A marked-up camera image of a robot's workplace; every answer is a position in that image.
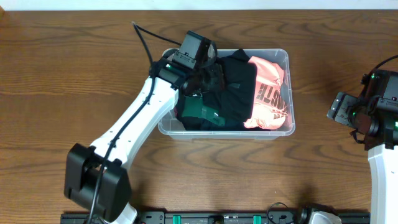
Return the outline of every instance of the clear plastic container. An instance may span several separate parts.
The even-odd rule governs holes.
[[[218,50],[219,57],[231,55],[236,49]],[[280,95],[287,105],[287,119],[278,129],[271,131],[186,131],[182,123],[175,118],[174,111],[169,111],[159,122],[159,131],[174,139],[261,139],[273,140],[281,136],[291,135],[295,128],[292,84],[290,83],[289,56],[282,49],[245,49],[249,57],[257,56],[270,62],[277,63],[284,71],[284,82],[280,88]]]

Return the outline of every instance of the wood grain surface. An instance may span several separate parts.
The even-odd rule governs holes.
[[[370,209],[367,153],[326,112],[339,91],[358,95],[362,74],[398,53],[397,11],[7,12],[0,21],[1,223],[58,223],[65,211],[84,211],[63,196],[65,161],[142,88],[149,63],[131,21],[177,41],[194,30],[219,49],[286,50],[297,125],[275,141],[174,141],[155,128],[129,171],[135,206]],[[155,59],[174,47],[145,38]]]

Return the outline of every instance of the folded black clothing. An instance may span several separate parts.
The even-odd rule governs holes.
[[[240,122],[251,118],[257,67],[248,63],[249,59],[242,49],[217,59],[223,67],[226,88],[204,93],[203,104],[217,110],[220,117]]]

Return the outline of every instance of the white wall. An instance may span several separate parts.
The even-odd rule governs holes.
[[[5,10],[398,9],[398,0],[0,0]]]

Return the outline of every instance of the green fabric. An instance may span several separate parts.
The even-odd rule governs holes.
[[[203,118],[218,126],[225,125],[225,118],[218,116],[218,111],[203,105],[203,99],[198,97],[185,97],[182,117]]]

